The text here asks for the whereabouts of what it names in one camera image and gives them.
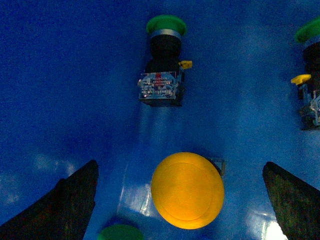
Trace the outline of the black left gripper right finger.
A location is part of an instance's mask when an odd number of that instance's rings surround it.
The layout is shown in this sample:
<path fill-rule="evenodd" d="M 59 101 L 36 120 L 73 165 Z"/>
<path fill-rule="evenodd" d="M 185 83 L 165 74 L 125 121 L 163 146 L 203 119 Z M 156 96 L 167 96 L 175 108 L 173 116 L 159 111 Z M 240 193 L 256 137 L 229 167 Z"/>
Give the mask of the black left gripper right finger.
<path fill-rule="evenodd" d="M 283 234 L 289 240 L 318 240 L 320 191 L 271 161 L 262 176 Z"/>

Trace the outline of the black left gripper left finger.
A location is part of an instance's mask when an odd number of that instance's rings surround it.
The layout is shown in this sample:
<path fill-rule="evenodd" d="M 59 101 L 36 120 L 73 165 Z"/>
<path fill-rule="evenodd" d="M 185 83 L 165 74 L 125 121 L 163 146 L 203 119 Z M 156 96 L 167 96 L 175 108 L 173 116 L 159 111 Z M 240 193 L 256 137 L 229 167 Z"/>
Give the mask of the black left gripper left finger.
<path fill-rule="evenodd" d="M 99 166 L 91 160 L 0 227 L 2 240 L 82 240 L 94 207 Z"/>

